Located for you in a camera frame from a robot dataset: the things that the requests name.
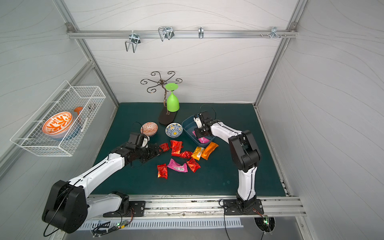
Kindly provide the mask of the pink tea bag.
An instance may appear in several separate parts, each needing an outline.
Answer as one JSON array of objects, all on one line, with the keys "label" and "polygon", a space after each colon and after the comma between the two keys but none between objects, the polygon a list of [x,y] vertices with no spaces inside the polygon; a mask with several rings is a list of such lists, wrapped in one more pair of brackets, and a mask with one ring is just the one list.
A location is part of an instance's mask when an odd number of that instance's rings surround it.
[{"label": "pink tea bag", "polygon": [[167,167],[171,170],[174,170],[179,173],[187,173],[188,172],[188,166],[186,163],[180,165],[178,164],[174,159],[171,159]]},{"label": "pink tea bag", "polygon": [[209,143],[211,140],[210,139],[207,139],[205,137],[202,137],[202,138],[198,138],[198,141],[201,143],[201,144],[207,144]]}]

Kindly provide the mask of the orange tea bag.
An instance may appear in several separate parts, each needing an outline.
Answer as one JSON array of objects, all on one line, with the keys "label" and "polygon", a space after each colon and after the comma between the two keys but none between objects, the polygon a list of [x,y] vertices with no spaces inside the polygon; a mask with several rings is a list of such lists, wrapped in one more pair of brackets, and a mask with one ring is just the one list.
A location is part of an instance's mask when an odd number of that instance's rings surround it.
[{"label": "orange tea bag", "polygon": [[201,155],[201,158],[205,159],[205,160],[208,160],[209,159],[209,156],[214,152],[214,150],[218,147],[219,145],[214,143],[214,142],[211,142],[206,148],[205,150],[203,151],[202,155]]}]

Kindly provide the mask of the small red tea bag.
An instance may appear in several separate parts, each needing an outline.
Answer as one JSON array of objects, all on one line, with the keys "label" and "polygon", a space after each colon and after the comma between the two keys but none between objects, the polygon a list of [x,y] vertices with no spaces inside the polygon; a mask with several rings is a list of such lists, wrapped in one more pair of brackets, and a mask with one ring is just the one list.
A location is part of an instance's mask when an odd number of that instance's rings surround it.
[{"label": "small red tea bag", "polygon": [[161,145],[160,145],[160,148],[161,148],[161,150],[162,150],[163,153],[164,153],[164,152],[167,152],[167,151],[170,150],[170,147],[169,147],[169,144],[168,144],[168,143],[163,143],[163,144],[161,144]]}]

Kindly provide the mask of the yellow tea bag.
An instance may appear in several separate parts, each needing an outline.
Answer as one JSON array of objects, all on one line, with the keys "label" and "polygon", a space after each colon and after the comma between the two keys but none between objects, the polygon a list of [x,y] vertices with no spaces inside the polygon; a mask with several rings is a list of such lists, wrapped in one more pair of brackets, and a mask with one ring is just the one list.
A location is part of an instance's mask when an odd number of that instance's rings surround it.
[{"label": "yellow tea bag", "polygon": [[191,157],[193,159],[199,161],[204,150],[205,150],[205,148],[203,148],[203,147],[196,147],[196,149],[193,152],[193,154],[191,155]]}]

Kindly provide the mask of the red tea bag front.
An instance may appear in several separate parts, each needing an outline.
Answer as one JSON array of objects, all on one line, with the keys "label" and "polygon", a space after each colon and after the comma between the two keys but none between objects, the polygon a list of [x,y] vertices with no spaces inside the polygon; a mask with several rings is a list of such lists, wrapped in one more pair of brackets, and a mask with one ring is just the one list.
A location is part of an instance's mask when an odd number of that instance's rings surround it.
[{"label": "red tea bag front", "polygon": [[166,164],[157,165],[158,169],[158,178],[167,179],[168,178],[168,166]]}]

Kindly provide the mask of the large red tea bag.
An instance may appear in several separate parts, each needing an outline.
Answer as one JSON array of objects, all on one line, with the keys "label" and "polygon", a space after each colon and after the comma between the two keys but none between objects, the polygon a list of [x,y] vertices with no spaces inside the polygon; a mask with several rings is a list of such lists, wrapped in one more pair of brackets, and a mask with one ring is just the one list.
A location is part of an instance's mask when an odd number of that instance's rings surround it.
[{"label": "large red tea bag", "polygon": [[183,148],[183,142],[171,140],[172,156],[175,156],[175,157],[179,156],[181,154],[182,148]]}]

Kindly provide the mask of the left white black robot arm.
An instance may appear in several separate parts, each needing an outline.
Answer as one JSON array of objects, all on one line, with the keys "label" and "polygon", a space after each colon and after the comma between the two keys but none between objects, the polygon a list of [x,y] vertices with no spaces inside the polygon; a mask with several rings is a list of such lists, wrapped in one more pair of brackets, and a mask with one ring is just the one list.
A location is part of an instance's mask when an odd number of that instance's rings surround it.
[{"label": "left white black robot arm", "polygon": [[43,210],[42,220],[48,226],[73,233],[84,222],[101,215],[120,218],[134,215],[129,195],[120,192],[91,198],[90,194],[115,172],[133,161],[142,164],[161,155],[163,149],[151,144],[144,134],[132,133],[129,140],[115,148],[98,164],[69,181],[57,181],[51,188]]}]

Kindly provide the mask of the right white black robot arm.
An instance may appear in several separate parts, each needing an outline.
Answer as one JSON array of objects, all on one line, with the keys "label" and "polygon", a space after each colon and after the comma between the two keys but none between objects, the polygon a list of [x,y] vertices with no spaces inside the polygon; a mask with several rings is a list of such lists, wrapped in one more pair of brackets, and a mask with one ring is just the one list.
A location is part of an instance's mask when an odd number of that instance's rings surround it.
[{"label": "right white black robot arm", "polygon": [[220,120],[214,120],[207,111],[194,115],[193,120],[197,126],[197,138],[214,136],[229,144],[233,163],[239,171],[237,204],[242,209],[254,206],[257,203],[256,173],[262,154],[253,134],[248,130],[235,130]]}]

